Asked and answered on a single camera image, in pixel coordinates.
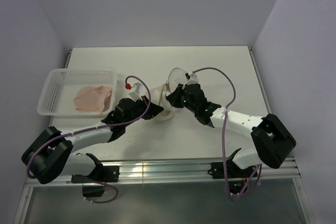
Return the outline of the white bra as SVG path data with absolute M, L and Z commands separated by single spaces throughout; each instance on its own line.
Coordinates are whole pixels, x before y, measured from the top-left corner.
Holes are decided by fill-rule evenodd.
M 175 109 L 166 99 L 166 95 L 171 94 L 169 85 L 165 83 L 163 85 L 150 89 L 150 92 L 151 102 L 163 108 L 163 111 L 155 116 L 154 120 L 158 122 L 163 122 L 171 119 L 175 114 Z

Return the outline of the pink bra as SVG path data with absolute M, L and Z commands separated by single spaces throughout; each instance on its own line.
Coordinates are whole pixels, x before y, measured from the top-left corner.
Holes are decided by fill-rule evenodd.
M 110 86 L 87 86 L 76 94 L 73 103 L 75 109 L 82 112 L 103 112 L 112 95 Z

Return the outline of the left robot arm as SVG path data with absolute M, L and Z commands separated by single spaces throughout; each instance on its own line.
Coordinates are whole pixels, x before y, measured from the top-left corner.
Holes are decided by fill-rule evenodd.
M 85 178 L 91 182 L 115 181 L 116 175 L 93 154 L 76 152 L 92 145 L 113 142 L 125 133 L 128 125 L 139 119 L 150 120 L 162 111 L 163 107 L 146 97 L 137 101 L 124 98 L 106 118 L 89 128 L 60 131 L 50 126 L 22 155 L 27 176 L 41 184 L 47 184 L 60 175 L 71 175 L 75 183 Z

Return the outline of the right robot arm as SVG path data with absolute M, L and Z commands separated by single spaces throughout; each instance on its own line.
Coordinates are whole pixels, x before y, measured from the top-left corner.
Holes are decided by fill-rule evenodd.
M 252 116 L 208 101 L 201 86 L 197 84 L 178 84 L 175 91 L 166 95 L 173 108 L 186 108 L 191 111 L 202 125 L 226 129 L 250 138 L 253 147 L 237 148 L 227 164 L 228 173 L 240 176 L 245 169 L 265 164 L 279 168 L 297 143 L 284 124 L 274 114 Z

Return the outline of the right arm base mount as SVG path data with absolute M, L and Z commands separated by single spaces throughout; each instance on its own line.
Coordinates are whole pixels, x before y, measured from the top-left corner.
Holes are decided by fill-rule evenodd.
M 226 162 L 228 179 L 236 179 L 228 182 L 230 192 L 237 195 L 242 190 L 248 177 L 255 171 L 256 166 L 250 166 L 246 169 L 240 169 L 231 161 Z M 222 162 L 212 162 L 211 168 L 207 173 L 212 176 L 212 179 L 224 179 L 224 166 Z

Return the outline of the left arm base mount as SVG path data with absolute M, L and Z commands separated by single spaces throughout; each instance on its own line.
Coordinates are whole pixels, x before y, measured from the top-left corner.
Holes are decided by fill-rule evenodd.
M 119 166 L 99 166 L 96 167 L 89 175 L 72 175 L 72 184 L 82 184 L 82 195 L 97 201 L 107 193 L 112 193 L 116 198 L 119 191 L 115 188 L 114 183 L 119 179 Z

